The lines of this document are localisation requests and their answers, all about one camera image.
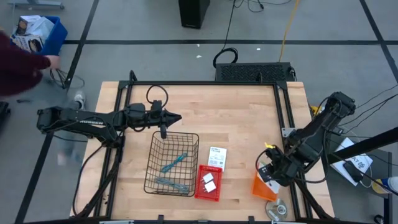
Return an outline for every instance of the blue tool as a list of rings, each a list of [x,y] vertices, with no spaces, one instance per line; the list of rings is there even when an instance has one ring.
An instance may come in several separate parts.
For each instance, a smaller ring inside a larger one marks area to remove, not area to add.
[[[165,166],[162,168],[162,170],[160,170],[163,173],[166,173],[167,171],[169,171],[173,166],[175,166],[178,162],[181,162],[183,159],[186,158],[188,154],[186,152],[184,152],[181,156],[179,156],[176,160],[174,160],[174,162],[172,162],[171,164]]]

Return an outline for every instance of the black box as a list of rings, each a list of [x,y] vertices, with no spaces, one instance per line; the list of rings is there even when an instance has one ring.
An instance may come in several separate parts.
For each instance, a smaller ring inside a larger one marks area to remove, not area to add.
[[[200,29],[210,0],[178,0],[181,26]]]
[[[290,63],[288,62],[216,64],[216,81],[292,82],[294,80],[295,77],[290,70]]]

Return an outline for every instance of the cable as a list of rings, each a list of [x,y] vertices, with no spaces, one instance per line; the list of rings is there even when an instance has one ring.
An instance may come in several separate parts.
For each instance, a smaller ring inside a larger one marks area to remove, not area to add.
[[[319,104],[317,110],[315,111],[314,116],[316,116],[316,115],[318,114],[318,112],[319,112],[319,110],[320,110],[322,104],[323,104],[327,99],[329,99],[329,97],[326,97],[325,99],[323,99],[323,100],[321,101],[321,103]]]
[[[74,139],[65,139],[65,138],[63,138],[63,137],[60,137],[60,136],[57,136],[57,135],[53,135],[54,137],[56,137],[56,138],[58,138],[58,139],[61,139],[61,140],[64,140],[64,141],[72,141],[72,142],[87,142],[87,141],[85,141],[85,140],[74,140]]]
[[[335,158],[337,158],[337,159],[339,159],[339,160],[341,160],[341,161],[345,161],[345,162],[347,162],[349,165],[355,167],[354,165],[350,164],[347,160],[342,159],[342,158],[339,157],[339,156],[336,156],[334,153],[332,153],[332,154],[330,154],[330,155],[334,156]],[[364,172],[360,171],[359,169],[357,169],[357,170],[358,170],[361,174],[363,174],[364,176],[366,176],[367,178],[371,179],[375,184],[379,185],[379,186],[382,187],[383,189],[388,190],[388,191],[390,191],[391,193],[393,193],[394,195],[398,196],[398,193],[395,192],[394,190],[391,190],[389,187],[385,186],[384,184],[379,183],[377,180],[373,179],[372,177],[370,177],[369,175],[367,175],[367,174],[365,174]]]
[[[340,143],[338,143],[338,142],[336,142],[336,141],[333,141],[333,140],[331,140],[331,139],[329,139],[329,141],[332,141],[332,142],[336,143],[337,145],[339,145],[339,146],[341,146],[341,147],[343,147],[343,148],[346,148],[346,147],[342,146]],[[373,157],[376,157],[376,158],[378,158],[379,160],[385,162],[386,164],[390,164],[390,165],[392,165],[392,166],[397,166],[397,167],[398,167],[398,164],[393,164],[393,163],[387,162],[387,161],[385,161],[384,159],[381,159],[380,157],[375,156],[375,155],[372,155],[372,154],[369,154],[369,155],[359,155],[359,156],[373,156]]]
[[[236,9],[239,9],[239,8],[242,6],[243,2],[244,2],[244,0],[242,0],[241,3],[240,3],[240,5],[239,5],[239,6],[236,6],[236,5],[235,5],[235,0],[233,0],[233,1],[234,1],[234,7],[235,7]]]
[[[236,0],[234,0],[233,5],[232,5],[231,16],[229,17],[228,30],[227,30],[227,32],[226,32],[226,37],[225,37],[225,41],[224,41],[224,46],[223,46],[223,48],[220,50],[220,52],[218,52],[218,54],[216,54],[216,56],[215,56],[214,59],[213,59],[213,67],[214,67],[214,68],[216,68],[216,63],[217,63],[218,57],[219,57],[221,54],[223,54],[224,52],[232,52],[232,53],[234,53],[235,58],[234,58],[234,60],[233,60],[231,63],[236,63],[236,62],[238,61],[238,54],[239,54],[239,53],[238,53],[238,50],[236,50],[236,48],[234,48],[234,47],[230,47],[230,48],[227,48],[227,49],[225,48],[226,42],[227,42],[227,40],[228,40],[229,28],[231,27],[232,15],[234,14],[234,8],[239,8],[239,7],[241,7],[243,1],[241,2],[241,4],[240,4],[239,6],[235,6],[235,2],[236,2]]]
[[[398,95],[398,94],[395,94],[394,96],[392,96],[392,97],[386,99],[385,101],[381,102],[382,105],[381,105],[378,109],[374,110],[371,114],[369,114],[369,116],[365,117],[365,118],[364,118],[362,121],[360,121],[356,126],[352,127],[352,128],[349,129],[346,133],[342,133],[342,134],[347,134],[347,133],[350,132],[352,129],[357,128],[362,122],[366,121],[370,116],[372,116],[374,113],[376,113],[377,111],[379,111],[389,100],[393,99],[393,98],[396,97],[397,95]]]
[[[280,62],[282,60],[282,56],[284,55],[286,36],[287,36],[287,33],[288,33],[289,29],[290,29],[290,26],[293,23],[293,18],[294,18],[294,15],[296,14],[296,10],[297,10],[297,6],[299,5],[299,2],[300,2],[300,0],[296,0],[296,3],[294,4],[293,11],[292,11],[292,13],[290,15],[289,23],[286,26],[284,39],[282,41],[282,47],[280,48],[280,55],[279,55],[279,61],[278,62]]]
[[[249,0],[249,1],[251,1],[251,2],[259,2],[259,3],[264,3],[264,4],[271,4],[271,5],[274,5],[274,6],[280,6],[280,5],[283,5],[283,4],[287,4],[287,3],[291,2],[292,0],[288,0],[288,1],[282,2],[282,3],[273,3],[273,2],[255,1],[255,0]],[[238,7],[236,7],[236,8],[241,7],[243,2],[246,2],[246,0],[241,1],[241,4]]]
[[[371,177],[372,177],[372,167],[371,167],[371,165],[369,164],[369,162],[368,162],[367,159],[366,159],[366,163],[367,163],[368,166],[369,166],[369,170],[370,170],[370,172],[371,172]],[[362,180],[359,181],[359,183],[362,184],[362,186],[363,186],[364,188],[370,188],[370,187],[372,187],[372,182],[373,182],[373,181],[371,180],[369,186],[365,186],[365,185],[363,184]]]
[[[375,99],[376,97],[380,96],[381,94],[383,94],[383,93],[385,93],[385,92],[387,92],[387,91],[389,91],[389,90],[392,90],[393,88],[395,88],[395,87],[397,87],[397,86],[398,86],[398,84],[394,85],[394,86],[391,87],[390,89],[386,89],[386,90],[384,90],[384,91],[381,91],[381,92],[380,92],[379,94],[377,94],[376,96],[370,98],[370,99],[369,99],[368,101],[366,101],[365,103],[359,105],[356,109],[362,107],[362,106],[365,105],[366,103],[369,103],[371,100]]]
[[[67,73],[60,70],[60,69],[55,69],[55,71],[57,72],[58,78],[59,80],[57,80],[54,76],[53,70],[50,69],[50,77],[51,79],[54,81],[54,83],[59,86],[60,88],[66,89],[66,80],[67,80]],[[81,80],[82,84],[81,86],[78,87],[69,87],[69,89],[80,89],[83,88],[86,85],[86,81],[84,79],[82,79],[82,77],[79,77],[78,75],[74,75],[75,77],[77,77],[78,79]]]
[[[389,98],[387,98],[387,99],[385,99],[384,101],[382,101],[382,102],[380,102],[380,103],[378,103],[378,104],[376,104],[376,105],[374,105],[374,106],[372,106],[371,108],[369,108],[369,109],[367,109],[366,111],[363,111],[360,115],[358,115],[355,119],[352,119],[351,121],[348,121],[348,122],[346,122],[346,123],[344,123],[344,124],[340,124],[340,125],[338,125],[339,127],[340,126],[343,126],[343,125],[346,125],[346,124],[349,124],[349,123],[351,123],[351,122],[353,122],[353,121],[355,121],[356,119],[358,119],[360,116],[362,116],[363,114],[365,114],[366,112],[368,112],[369,110],[371,110],[371,109],[373,109],[373,108],[375,108],[375,107],[377,107],[377,106],[379,106],[379,105],[381,105],[381,104],[385,104],[385,103],[387,103],[389,100],[392,100],[394,97],[396,97],[398,94],[395,94],[395,95],[393,95],[393,96],[390,96]]]
[[[325,149],[326,149],[325,139],[326,139],[326,130],[325,130],[325,132],[323,133],[322,150],[321,150],[321,152],[320,152],[320,154],[323,153],[324,156],[325,156],[325,163],[326,163],[325,177],[322,178],[322,180],[304,180],[304,179],[300,179],[300,178],[298,178],[298,177],[295,177],[294,179],[296,179],[296,180],[301,180],[301,181],[304,181],[304,182],[309,183],[309,184],[320,184],[320,183],[324,182],[324,181],[327,179],[328,174],[329,174],[329,172],[328,172],[328,170],[329,170],[329,160],[328,160],[328,157],[327,157],[327,155],[326,155],[326,150],[325,150]]]
[[[150,90],[151,90],[153,87],[161,88],[161,89],[164,91],[164,93],[166,94],[166,101],[164,102],[164,104],[163,104],[162,107],[161,107],[161,109],[163,109],[163,108],[167,105],[167,102],[169,102],[169,94],[167,93],[166,89],[165,89],[164,87],[160,86],[160,85],[152,85],[152,86],[150,86],[149,89],[147,90],[147,95],[146,95],[147,101],[148,101],[148,103],[150,103],[150,104],[153,104],[153,103],[154,103],[153,101],[150,101],[150,100],[148,99],[149,92],[150,92]]]
[[[257,13],[257,12],[262,12],[263,10],[264,10],[264,6],[261,4],[261,2],[260,2],[260,0],[257,0],[257,2],[259,3],[259,5],[260,5],[260,10],[258,10],[258,11],[254,11],[254,10],[252,10],[251,8],[250,8],[250,2],[251,1],[247,1],[248,2],[248,9],[249,9],[249,11],[251,11],[251,12],[254,12],[254,13]]]
[[[76,203],[77,192],[78,192],[78,190],[79,190],[81,174],[83,173],[83,169],[85,168],[87,162],[88,162],[95,154],[97,154],[97,152],[99,152],[100,149],[103,148],[103,146],[104,146],[103,143],[101,143],[101,146],[100,146],[99,148],[97,148],[89,157],[87,157],[86,161],[83,163],[82,167],[80,168],[79,176],[78,176],[78,178],[77,178],[77,184],[76,184],[75,194],[74,194],[74,196],[73,196],[73,202],[72,202],[72,210],[73,210],[73,214],[74,214],[75,216],[77,215],[75,203]]]
[[[326,97],[325,99],[322,100],[322,102],[320,103],[320,105],[319,105],[319,107],[317,109],[317,112],[318,112],[319,108],[321,107],[321,105],[323,104],[323,102],[325,100],[327,100],[327,99],[329,99],[329,97]],[[341,100],[339,100],[338,102],[339,102],[339,112],[338,113],[340,114],[341,113],[341,109],[343,107],[343,103],[341,102]],[[325,130],[323,132],[323,138],[322,138],[322,150],[319,152],[318,156],[320,156],[321,153],[323,153],[323,155],[325,156],[325,163],[326,163],[326,167],[324,168],[325,169],[325,177],[322,180],[304,180],[304,179],[300,179],[300,178],[297,178],[297,177],[295,179],[301,180],[301,181],[304,181],[304,182],[310,183],[310,184],[319,184],[319,183],[324,182],[327,179],[328,174],[329,174],[329,172],[328,172],[329,171],[329,159],[328,159],[328,156],[326,154],[326,148],[327,148],[327,146],[326,146],[326,134],[328,133],[328,130],[326,128],[324,128],[324,129]],[[316,151],[316,149],[314,147],[312,147],[309,144],[307,144],[307,145],[310,146],[313,150]]]

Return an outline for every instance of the yellow cable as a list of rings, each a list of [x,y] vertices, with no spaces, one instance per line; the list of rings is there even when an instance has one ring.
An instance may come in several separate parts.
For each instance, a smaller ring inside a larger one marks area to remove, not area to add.
[[[286,30],[285,30],[285,34],[284,34],[284,39],[282,41],[282,48],[280,49],[280,55],[279,55],[279,61],[278,62],[280,62],[282,60],[282,56],[284,54],[286,36],[287,36],[287,33],[288,33],[289,29],[290,29],[290,26],[293,23],[293,18],[294,18],[294,15],[296,14],[296,10],[297,10],[297,6],[299,5],[299,2],[300,2],[300,0],[296,0],[296,3],[294,4],[293,11],[292,11],[292,13],[290,15],[289,23],[286,26]]]

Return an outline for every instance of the orange object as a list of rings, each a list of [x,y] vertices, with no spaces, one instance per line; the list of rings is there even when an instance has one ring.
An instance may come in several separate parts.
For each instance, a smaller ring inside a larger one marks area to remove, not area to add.
[[[275,202],[278,195],[275,194],[261,179],[258,177],[257,172],[254,174],[253,186],[251,193],[254,196]]]

